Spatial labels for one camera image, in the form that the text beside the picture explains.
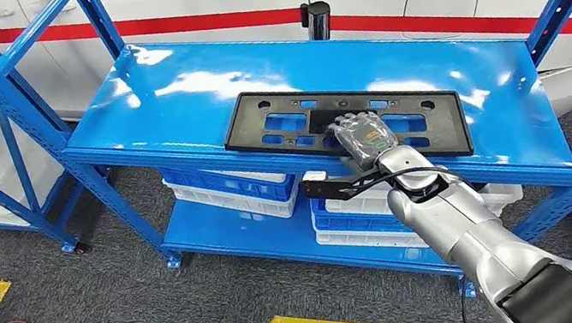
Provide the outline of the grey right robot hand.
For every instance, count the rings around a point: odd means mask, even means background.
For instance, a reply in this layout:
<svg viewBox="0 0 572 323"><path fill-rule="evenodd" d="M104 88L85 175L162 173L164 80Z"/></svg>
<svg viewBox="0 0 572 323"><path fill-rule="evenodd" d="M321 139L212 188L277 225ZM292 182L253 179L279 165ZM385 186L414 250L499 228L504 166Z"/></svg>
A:
<svg viewBox="0 0 572 323"><path fill-rule="evenodd" d="M338 116L328 129L362 171L373 168L380 155L399 145L394 132L372 111Z"/></svg>

